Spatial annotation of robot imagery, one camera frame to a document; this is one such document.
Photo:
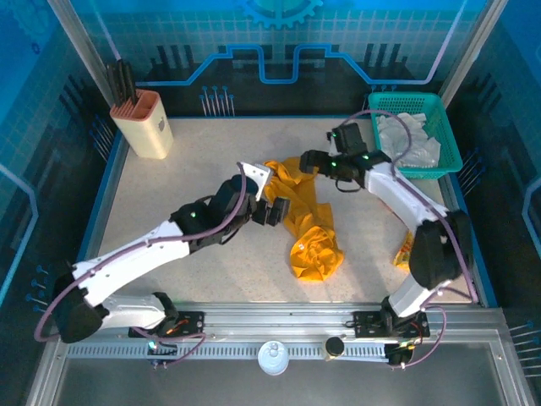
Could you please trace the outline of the aluminium mounting rail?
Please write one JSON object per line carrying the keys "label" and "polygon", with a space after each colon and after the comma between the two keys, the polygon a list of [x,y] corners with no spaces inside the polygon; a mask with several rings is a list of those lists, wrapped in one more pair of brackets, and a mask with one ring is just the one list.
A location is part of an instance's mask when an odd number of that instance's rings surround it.
{"label": "aluminium mounting rail", "polygon": [[[159,303],[149,298],[115,296],[108,299],[110,312],[102,322],[103,329],[126,336],[132,326],[152,328],[157,325]],[[280,338],[307,341],[310,338],[339,336],[354,338],[352,331],[356,312],[378,315],[377,304],[345,303],[176,303],[178,313],[201,312],[202,331],[209,339],[250,341]],[[431,304],[426,310],[432,337],[443,331],[445,339],[461,336],[466,341],[481,342],[488,335],[508,335],[505,317],[500,309],[477,305]]]}

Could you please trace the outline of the yellow t-shirt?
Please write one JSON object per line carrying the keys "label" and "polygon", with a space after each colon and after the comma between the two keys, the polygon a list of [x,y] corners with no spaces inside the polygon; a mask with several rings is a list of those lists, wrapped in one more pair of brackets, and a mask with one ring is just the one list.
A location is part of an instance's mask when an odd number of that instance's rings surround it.
{"label": "yellow t-shirt", "polygon": [[302,173],[299,163],[298,157],[264,162],[273,171],[265,197],[271,203],[289,200],[283,224],[295,238],[290,251],[293,275],[305,282],[323,282],[342,264],[344,253],[337,243],[331,205],[317,201],[316,176]]}

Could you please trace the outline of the teal plastic basket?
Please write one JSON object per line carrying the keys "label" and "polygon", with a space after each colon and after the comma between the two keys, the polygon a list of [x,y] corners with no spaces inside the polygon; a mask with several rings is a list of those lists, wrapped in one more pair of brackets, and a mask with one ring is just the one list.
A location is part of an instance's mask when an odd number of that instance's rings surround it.
{"label": "teal plastic basket", "polygon": [[375,92],[369,95],[369,107],[375,111],[385,110],[398,115],[424,113],[427,121],[424,129],[429,137],[440,142],[440,159],[437,167],[399,167],[407,178],[438,179],[462,168],[462,159],[456,145],[442,100],[431,93],[422,92]]}

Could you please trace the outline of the black handled knife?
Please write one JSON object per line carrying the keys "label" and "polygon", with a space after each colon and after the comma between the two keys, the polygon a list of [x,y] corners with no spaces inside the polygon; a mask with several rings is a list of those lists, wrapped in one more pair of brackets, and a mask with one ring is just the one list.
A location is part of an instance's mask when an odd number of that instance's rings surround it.
{"label": "black handled knife", "polygon": [[127,101],[128,98],[126,79],[124,77],[124,63],[122,59],[117,60],[116,77],[119,95],[119,105],[122,105]]}
{"label": "black handled knife", "polygon": [[124,63],[123,74],[124,74],[124,80],[125,80],[125,85],[126,85],[127,98],[135,106],[138,101],[138,97],[137,97],[137,91],[136,91],[134,77],[133,77],[133,70],[129,62]]}
{"label": "black handled knife", "polygon": [[111,88],[114,105],[116,107],[119,107],[121,105],[121,98],[120,98],[120,93],[117,86],[116,70],[115,70],[115,67],[111,64],[107,65],[107,81]]}

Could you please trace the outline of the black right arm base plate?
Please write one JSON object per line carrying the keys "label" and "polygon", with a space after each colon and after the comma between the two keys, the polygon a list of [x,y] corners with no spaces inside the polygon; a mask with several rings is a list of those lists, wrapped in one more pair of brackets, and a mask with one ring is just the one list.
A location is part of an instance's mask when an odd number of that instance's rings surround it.
{"label": "black right arm base plate", "polygon": [[398,317],[387,310],[356,311],[352,313],[352,328],[356,338],[430,337],[428,318],[423,312]]}

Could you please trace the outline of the white round lid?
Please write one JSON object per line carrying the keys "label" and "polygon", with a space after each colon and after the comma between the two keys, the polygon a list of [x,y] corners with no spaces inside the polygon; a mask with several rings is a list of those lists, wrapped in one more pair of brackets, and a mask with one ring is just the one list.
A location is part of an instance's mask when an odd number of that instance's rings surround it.
{"label": "white round lid", "polygon": [[264,373],[269,376],[279,376],[288,367],[289,355],[283,343],[268,341],[260,347],[257,360]]}

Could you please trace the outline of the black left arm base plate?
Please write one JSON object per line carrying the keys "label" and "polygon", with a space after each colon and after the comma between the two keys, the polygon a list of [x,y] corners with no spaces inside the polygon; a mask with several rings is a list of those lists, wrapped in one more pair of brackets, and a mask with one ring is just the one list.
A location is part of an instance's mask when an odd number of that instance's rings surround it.
{"label": "black left arm base plate", "polygon": [[202,311],[181,311],[167,316],[151,329],[141,328],[152,337],[186,337],[190,334],[202,333],[205,324],[205,313]]}

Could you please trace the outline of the beige knife block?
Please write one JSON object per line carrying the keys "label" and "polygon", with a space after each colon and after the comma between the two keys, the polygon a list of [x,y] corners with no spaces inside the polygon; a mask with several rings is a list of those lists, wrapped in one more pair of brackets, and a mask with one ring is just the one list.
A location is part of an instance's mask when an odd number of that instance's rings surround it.
{"label": "beige knife block", "polygon": [[160,94],[136,90],[137,102],[114,105],[110,116],[134,153],[142,158],[162,160],[167,157],[173,135]]}

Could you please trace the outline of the aluminium frame post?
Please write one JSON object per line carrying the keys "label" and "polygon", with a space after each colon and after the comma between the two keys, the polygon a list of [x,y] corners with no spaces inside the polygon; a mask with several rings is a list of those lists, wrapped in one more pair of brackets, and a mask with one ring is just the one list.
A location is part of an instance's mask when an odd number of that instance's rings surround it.
{"label": "aluminium frame post", "polygon": [[462,82],[466,79],[468,72],[478,59],[483,46],[499,21],[508,1],[488,0],[475,25],[473,33],[470,35],[460,60],[453,65],[451,74],[440,89],[439,96],[445,108],[450,106]]}
{"label": "aluminium frame post", "polygon": [[111,107],[113,94],[107,80],[106,66],[103,63],[94,43],[90,39],[83,23],[75,12],[70,0],[47,0],[56,15],[64,32],[71,41],[79,58],[83,62],[101,95]]}

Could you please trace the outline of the black round knob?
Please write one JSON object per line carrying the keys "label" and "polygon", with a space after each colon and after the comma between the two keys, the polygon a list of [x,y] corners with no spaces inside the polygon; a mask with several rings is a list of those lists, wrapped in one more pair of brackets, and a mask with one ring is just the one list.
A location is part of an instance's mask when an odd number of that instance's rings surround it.
{"label": "black round knob", "polygon": [[341,357],[345,352],[345,344],[340,337],[329,337],[324,346],[325,361],[331,361]]}

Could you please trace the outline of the white t-shirt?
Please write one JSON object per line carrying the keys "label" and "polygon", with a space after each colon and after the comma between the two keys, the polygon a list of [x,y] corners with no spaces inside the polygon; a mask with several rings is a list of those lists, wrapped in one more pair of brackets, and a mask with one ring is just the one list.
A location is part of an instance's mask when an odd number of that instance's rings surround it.
{"label": "white t-shirt", "polygon": [[[397,162],[397,167],[437,167],[440,159],[440,142],[429,137],[424,129],[427,118],[424,113],[409,114],[401,112],[398,117],[407,125],[411,133],[411,147],[407,154]],[[407,132],[392,117],[376,117],[380,147],[391,160],[400,156],[408,145]]]}

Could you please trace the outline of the yellow snack bag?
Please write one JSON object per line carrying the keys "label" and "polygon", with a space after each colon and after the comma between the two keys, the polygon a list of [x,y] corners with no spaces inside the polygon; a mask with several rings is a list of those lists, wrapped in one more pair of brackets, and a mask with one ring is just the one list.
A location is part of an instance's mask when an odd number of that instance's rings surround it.
{"label": "yellow snack bag", "polygon": [[392,265],[399,270],[410,272],[409,260],[413,249],[414,236],[408,232],[403,240],[401,248],[397,251]]}

